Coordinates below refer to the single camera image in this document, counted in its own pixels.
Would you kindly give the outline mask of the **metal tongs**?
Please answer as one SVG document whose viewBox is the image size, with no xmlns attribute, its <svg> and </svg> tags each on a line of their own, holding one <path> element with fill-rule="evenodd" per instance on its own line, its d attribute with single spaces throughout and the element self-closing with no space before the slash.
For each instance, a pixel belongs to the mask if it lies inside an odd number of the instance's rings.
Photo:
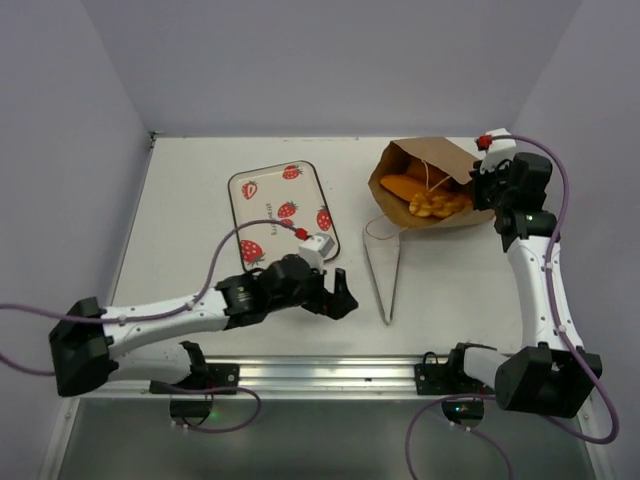
<svg viewBox="0 0 640 480">
<path fill-rule="evenodd" d="M 401 237 L 399 230 L 391 232 L 391 227 L 384 226 L 376 231 L 373 224 L 371 221 L 364 226 L 362 241 L 381 320 L 390 327 L 401 265 Z"/>
</svg>

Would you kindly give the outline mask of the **braided fake bread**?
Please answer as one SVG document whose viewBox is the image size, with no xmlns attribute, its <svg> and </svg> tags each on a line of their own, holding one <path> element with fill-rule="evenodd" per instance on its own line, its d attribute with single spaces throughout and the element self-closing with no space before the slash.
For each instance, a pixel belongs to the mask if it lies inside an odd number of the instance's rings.
<svg viewBox="0 0 640 480">
<path fill-rule="evenodd" d="M 470 208 L 471 199 L 463 194 L 427 192 L 418 193 L 409 203 L 409 213 L 418 218 L 446 219 Z"/>
</svg>

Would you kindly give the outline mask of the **brown paper bag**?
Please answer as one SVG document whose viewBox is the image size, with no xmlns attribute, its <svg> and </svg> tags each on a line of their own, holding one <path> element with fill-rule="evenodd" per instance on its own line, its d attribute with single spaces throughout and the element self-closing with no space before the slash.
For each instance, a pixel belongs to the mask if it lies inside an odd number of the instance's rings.
<svg viewBox="0 0 640 480">
<path fill-rule="evenodd" d="M 391 141 L 368 181 L 382 216 L 402 230 L 476 226 L 494 218 L 472 205 L 477 161 L 445 137 Z"/>
</svg>

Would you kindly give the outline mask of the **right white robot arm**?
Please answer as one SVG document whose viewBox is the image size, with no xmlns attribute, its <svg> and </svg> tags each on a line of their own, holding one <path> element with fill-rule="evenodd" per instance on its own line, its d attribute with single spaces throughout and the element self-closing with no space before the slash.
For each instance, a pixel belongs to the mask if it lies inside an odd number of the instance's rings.
<svg viewBox="0 0 640 480">
<path fill-rule="evenodd" d="M 533 153 L 517 153 L 493 169 L 474 163 L 472 203 L 495 214 L 494 228 L 516 282 L 522 347 L 505 355 L 459 343 L 445 379 L 461 393 L 484 384 L 504 410 L 572 418 L 601 376 L 602 362 L 585 352 L 564 293 L 560 246 L 552 236 L 557 218 L 544 208 L 552 170 L 549 159 Z"/>
</svg>

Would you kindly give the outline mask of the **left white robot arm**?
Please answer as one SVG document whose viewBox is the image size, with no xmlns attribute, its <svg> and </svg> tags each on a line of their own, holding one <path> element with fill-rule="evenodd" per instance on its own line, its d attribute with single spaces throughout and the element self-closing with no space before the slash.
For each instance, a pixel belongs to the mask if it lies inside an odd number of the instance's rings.
<svg viewBox="0 0 640 480">
<path fill-rule="evenodd" d="M 258 324 L 277 311 L 300 307 L 340 320 L 358 302 L 338 268 L 327 290 L 325 271 L 298 255 L 265 269 L 228 277 L 203 295 L 131 308 L 98 305 L 89 297 L 49 334 L 57 392 L 74 397 L 109 382 L 148 380 L 156 393 L 202 392 L 216 387 L 201 347 L 189 335 L 223 332 Z"/>
</svg>

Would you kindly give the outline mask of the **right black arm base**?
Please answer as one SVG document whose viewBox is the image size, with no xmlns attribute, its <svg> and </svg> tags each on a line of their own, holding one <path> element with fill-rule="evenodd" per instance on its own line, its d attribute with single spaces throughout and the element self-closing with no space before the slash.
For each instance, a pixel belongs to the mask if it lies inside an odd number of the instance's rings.
<svg viewBox="0 0 640 480">
<path fill-rule="evenodd" d="M 449 356 L 439 356 L 433 351 L 424 353 L 414 365 L 416 393 L 421 396 L 494 394 L 493 389 L 485 383 L 465 376 L 459 364 L 456 353 Z M 449 421 L 470 428 L 477 427 L 485 413 L 484 401 L 475 398 L 445 400 L 441 409 Z"/>
</svg>

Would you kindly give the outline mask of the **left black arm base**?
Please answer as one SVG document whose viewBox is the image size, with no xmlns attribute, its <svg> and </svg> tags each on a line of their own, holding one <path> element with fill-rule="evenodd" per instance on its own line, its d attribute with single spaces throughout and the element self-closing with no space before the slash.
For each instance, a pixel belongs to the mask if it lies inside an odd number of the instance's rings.
<svg viewBox="0 0 640 480">
<path fill-rule="evenodd" d="M 203 373 L 191 374 L 175 385 L 151 381 L 149 392 L 155 395 L 176 395 L 175 389 L 189 390 L 188 399 L 171 400 L 172 420 L 190 426 L 201 426 L 213 413 L 216 395 L 235 395 L 240 366 L 236 363 L 208 363 Z"/>
</svg>

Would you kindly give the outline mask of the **orange fake bread loaf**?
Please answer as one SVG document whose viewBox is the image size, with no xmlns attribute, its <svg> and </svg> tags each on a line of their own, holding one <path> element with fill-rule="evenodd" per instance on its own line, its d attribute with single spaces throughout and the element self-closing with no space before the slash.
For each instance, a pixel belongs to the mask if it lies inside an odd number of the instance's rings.
<svg viewBox="0 0 640 480">
<path fill-rule="evenodd" d="M 405 202 L 411 202 L 416 195 L 424 195 L 427 188 L 424 181 L 419 181 L 407 175 L 385 175 L 379 180 L 385 190 Z"/>
</svg>

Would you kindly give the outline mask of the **strawberry pattern tray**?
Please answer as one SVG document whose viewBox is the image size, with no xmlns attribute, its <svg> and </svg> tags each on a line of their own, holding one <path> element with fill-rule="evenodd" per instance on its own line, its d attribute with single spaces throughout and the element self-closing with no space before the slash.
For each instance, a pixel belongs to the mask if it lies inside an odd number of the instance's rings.
<svg viewBox="0 0 640 480">
<path fill-rule="evenodd" d="M 236 225 L 271 219 L 309 234 L 326 234 L 333 246 L 325 259 L 340 253 L 340 242 L 328 202 L 315 167 L 294 160 L 232 175 L 227 184 Z M 264 268 L 287 254 L 298 251 L 300 240 L 291 231 L 275 225 L 251 226 L 236 233 L 244 269 Z"/>
</svg>

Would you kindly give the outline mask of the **aluminium frame rail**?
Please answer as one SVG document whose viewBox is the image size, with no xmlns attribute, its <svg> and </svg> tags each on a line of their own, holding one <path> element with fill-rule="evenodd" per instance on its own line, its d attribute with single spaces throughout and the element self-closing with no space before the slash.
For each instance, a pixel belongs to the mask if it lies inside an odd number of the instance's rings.
<svg viewBox="0 0 640 480">
<path fill-rule="evenodd" d="M 105 378 L 84 372 L 62 388 L 65 397 L 134 397 L 151 394 L 157 381 L 175 385 L 208 363 L 240 366 L 235 395 L 254 392 L 264 400 L 409 399 L 416 393 L 414 365 L 422 357 L 219 357 L 192 361 L 162 354 L 157 359 L 126 359 Z M 175 389 L 189 398 L 190 391 Z"/>
</svg>

